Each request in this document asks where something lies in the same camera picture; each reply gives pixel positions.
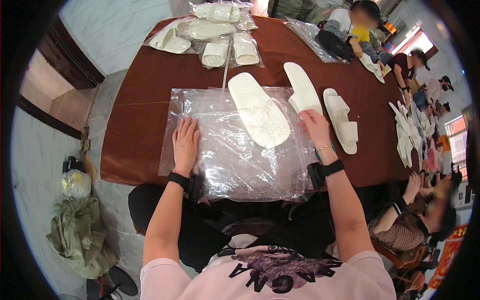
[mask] hand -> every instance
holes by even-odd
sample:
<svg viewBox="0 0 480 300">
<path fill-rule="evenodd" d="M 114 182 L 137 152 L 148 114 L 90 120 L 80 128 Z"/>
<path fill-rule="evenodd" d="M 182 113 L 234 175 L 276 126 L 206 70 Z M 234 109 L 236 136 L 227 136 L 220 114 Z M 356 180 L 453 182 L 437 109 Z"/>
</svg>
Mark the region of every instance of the hand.
<svg viewBox="0 0 480 300">
<path fill-rule="evenodd" d="M 404 90 L 403 94 L 405 95 L 405 105 L 408 107 L 411 101 L 410 93 L 408 92 L 408 90 Z"/>
<path fill-rule="evenodd" d="M 350 45 L 352 46 L 353 54 L 355 54 L 356 57 L 360 58 L 363 56 L 363 51 L 360 45 L 358 44 L 357 40 L 351 38 Z"/>
<path fill-rule="evenodd" d="M 200 131 L 195 130 L 198 120 L 188 116 L 180 120 L 180 126 L 173 132 L 173 155 L 175 168 L 173 171 L 183 177 L 189 177 L 195 159 L 197 158 L 197 145 Z"/>
<path fill-rule="evenodd" d="M 418 194 L 420 190 L 420 176 L 417 173 L 412 173 L 408 178 L 407 188 L 405 189 L 405 193 L 403 194 L 403 200 L 405 203 L 409 205 L 410 203 L 415 200 L 415 196 Z"/>
<path fill-rule="evenodd" d="M 302 133 L 308 132 L 316 148 L 330 145 L 330 124 L 324 116 L 313 109 L 301 111 L 299 116 L 303 119 L 299 123 Z"/>
<path fill-rule="evenodd" d="M 380 65 L 380 69 L 382 69 L 382 72 L 385 70 L 385 65 L 381 60 L 378 60 L 377 63 Z"/>
</svg>

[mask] table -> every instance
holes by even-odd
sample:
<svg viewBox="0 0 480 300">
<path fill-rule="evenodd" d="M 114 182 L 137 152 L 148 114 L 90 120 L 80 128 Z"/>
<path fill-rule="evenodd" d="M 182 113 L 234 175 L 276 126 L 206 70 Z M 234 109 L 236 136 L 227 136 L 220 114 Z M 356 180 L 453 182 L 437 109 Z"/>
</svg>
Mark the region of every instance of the table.
<svg viewBox="0 0 480 300">
<path fill-rule="evenodd" d="M 148 37 L 172 20 L 159 22 Z M 382 84 L 358 59 L 348 65 L 323 63 L 280 20 L 257 16 L 254 20 L 259 28 L 252 36 L 265 68 L 233 68 L 227 80 L 249 72 L 261 86 L 291 86 L 283 64 L 295 62 L 306 71 L 318 95 L 326 88 L 336 89 L 350 107 L 350 120 L 358 122 L 358 151 L 354 155 L 343 151 L 331 127 L 332 142 L 354 186 L 407 180 L 412 170 L 419 171 L 415 150 L 412 170 L 404 168 L 396 150 L 395 115 L 388 102 L 396 104 L 402 96 L 392 72 Z M 222 87 L 223 74 L 223 68 L 202 67 L 198 55 L 176 55 L 142 46 L 112 108 L 102 148 L 101 179 L 129 185 L 166 184 L 167 179 L 157 173 L 171 89 Z M 329 120 L 323 99 L 321 102 Z"/>
</svg>

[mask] plaid shirt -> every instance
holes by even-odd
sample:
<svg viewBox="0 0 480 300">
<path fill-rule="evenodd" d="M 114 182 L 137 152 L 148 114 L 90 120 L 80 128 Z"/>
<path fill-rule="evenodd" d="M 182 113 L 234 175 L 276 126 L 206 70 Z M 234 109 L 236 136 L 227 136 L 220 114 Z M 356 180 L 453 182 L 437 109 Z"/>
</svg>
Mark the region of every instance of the plaid shirt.
<svg viewBox="0 0 480 300">
<path fill-rule="evenodd" d="M 393 252 L 407 251 L 420 245 L 426 240 L 426 236 L 415 224 L 419 217 L 413 214 L 420 213 L 420 205 L 419 203 L 410 204 L 407 211 L 398 216 L 389 230 L 378 232 L 377 234 L 373 233 L 373 229 L 380 219 L 373 220 L 368 226 L 372 240 Z"/>
</svg>

